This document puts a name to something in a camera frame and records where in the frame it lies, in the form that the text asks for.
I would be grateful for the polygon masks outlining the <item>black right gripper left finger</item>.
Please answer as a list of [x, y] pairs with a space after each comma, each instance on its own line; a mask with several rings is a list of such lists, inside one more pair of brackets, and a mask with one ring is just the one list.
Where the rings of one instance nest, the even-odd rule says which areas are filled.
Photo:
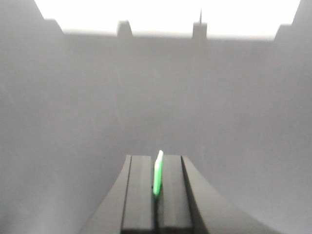
[[154, 232], [151, 157], [127, 155], [115, 183], [80, 233]]

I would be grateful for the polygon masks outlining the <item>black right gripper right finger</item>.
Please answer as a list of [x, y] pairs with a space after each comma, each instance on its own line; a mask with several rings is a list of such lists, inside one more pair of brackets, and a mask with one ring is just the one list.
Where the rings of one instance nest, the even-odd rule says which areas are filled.
[[161, 234], [276, 234], [225, 199], [186, 156], [165, 155], [157, 208]]

